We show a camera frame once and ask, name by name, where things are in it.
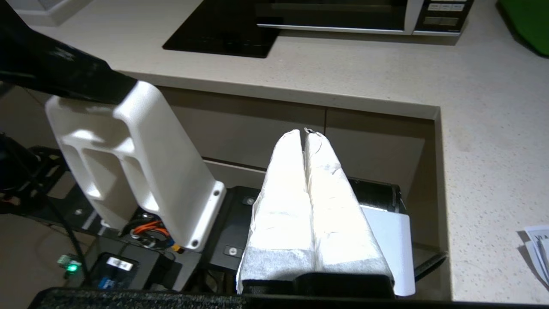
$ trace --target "cabinet drawer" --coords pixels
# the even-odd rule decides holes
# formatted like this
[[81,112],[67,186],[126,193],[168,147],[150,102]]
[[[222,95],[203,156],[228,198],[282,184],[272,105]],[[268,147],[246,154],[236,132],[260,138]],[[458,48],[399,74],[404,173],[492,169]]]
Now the cabinet drawer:
[[284,133],[304,127],[323,132],[323,107],[166,87],[160,90],[205,158],[266,168]]
[[345,174],[397,184],[405,197],[433,130],[430,120],[340,109],[326,115],[326,137]]
[[238,167],[230,164],[204,160],[215,180],[225,184],[225,187],[235,186],[252,187],[261,189],[265,172],[256,169]]

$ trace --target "metal frame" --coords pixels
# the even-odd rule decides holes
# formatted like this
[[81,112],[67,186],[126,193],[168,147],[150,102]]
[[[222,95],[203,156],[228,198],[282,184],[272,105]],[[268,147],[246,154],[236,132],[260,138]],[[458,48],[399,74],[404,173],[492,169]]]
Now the metal frame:
[[459,32],[438,32],[438,31],[414,31],[416,28],[424,0],[408,0],[406,14],[404,17],[404,30],[384,30],[367,28],[346,28],[346,27],[321,27],[321,26],[299,26],[299,25],[273,25],[257,24],[259,27],[276,28],[283,30],[307,30],[307,31],[330,31],[349,32],[364,34],[392,34],[392,35],[430,35],[430,36],[459,36]]

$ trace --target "black cable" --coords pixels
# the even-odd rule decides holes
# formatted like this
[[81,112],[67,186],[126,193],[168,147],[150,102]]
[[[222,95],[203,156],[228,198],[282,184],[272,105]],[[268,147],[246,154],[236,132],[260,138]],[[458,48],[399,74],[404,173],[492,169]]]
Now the black cable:
[[126,248],[131,245],[132,243],[129,242],[129,241],[123,241],[125,242],[124,246],[122,246],[122,248],[120,248],[120,250],[118,250],[118,256],[122,256],[122,253],[124,253],[124,251],[126,251]]
[[175,262],[175,254],[173,254],[172,252],[168,251],[167,249],[164,249],[164,250],[155,250],[156,252],[164,255],[166,258],[169,258],[166,256],[166,253],[169,253],[172,255],[172,258],[170,259],[172,262]]
[[65,228],[65,231],[67,232],[67,236],[69,237],[72,246],[74,247],[74,250],[76,251],[76,255],[80,259],[80,262],[82,263],[82,271],[84,272],[84,283],[88,284],[91,282],[90,276],[89,276],[89,270],[86,265],[86,258],[84,256],[84,253],[82,253],[82,248],[80,248],[80,244],[78,240],[76,239],[76,236],[72,232],[72,229],[69,225],[69,223],[63,218],[63,215],[61,212],[57,209],[57,207],[53,204],[53,202],[49,199],[48,195],[42,190],[42,186],[38,183],[35,176],[27,169],[25,164],[21,161],[21,159],[17,156],[17,154],[13,151],[11,148],[11,145],[8,141],[6,141],[5,134],[0,133],[0,137],[2,138],[2,141],[5,145],[5,149],[8,151],[8,154],[13,157],[19,166],[25,171],[27,174],[27,177],[29,178],[30,183],[36,190],[36,192],[40,195],[40,198],[44,200],[44,202],[48,205],[49,209],[53,212],[53,214],[57,217],[57,219],[60,221],[63,228]]
[[[50,230],[52,230],[52,231],[54,231],[54,232],[57,232],[57,233],[59,233],[59,234],[61,234],[61,235],[63,235],[63,236],[68,236],[67,234],[63,233],[63,231],[54,229],[52,224],[42,223],[42,222],[39,222],[39,221],[37,221],[37,222],[40,223],[40,224],[42,224],[42,225],[44,225],[45,227],[49,228]],[[82,242],[82,241],[80,241],[80,240],[78,241],[78,243],[81,244],[81,245],[83,245],[83,246],[86,246],[86,247],[88,246],[88,244],[86,244],[85,242]]]

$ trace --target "beige countertop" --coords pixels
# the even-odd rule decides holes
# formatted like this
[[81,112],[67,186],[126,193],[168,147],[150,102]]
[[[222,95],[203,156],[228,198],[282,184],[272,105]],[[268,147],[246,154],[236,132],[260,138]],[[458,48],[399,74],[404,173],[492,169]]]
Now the beige countertop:
[[165,51],[200,0],[95,0],[38,31],[162,86],[435,119],[452,297],[549,304],[517,231],[549,223],[549,59],[476,1],[452,45],[283,32],[266,59]]

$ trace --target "black cooktop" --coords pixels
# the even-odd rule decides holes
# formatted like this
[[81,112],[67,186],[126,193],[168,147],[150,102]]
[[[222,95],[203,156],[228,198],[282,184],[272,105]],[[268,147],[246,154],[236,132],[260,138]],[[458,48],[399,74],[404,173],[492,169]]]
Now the black cooktop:
[[265,58],[278,29],[260,28],[255,0],[204,0],[163,45],[175,51]]

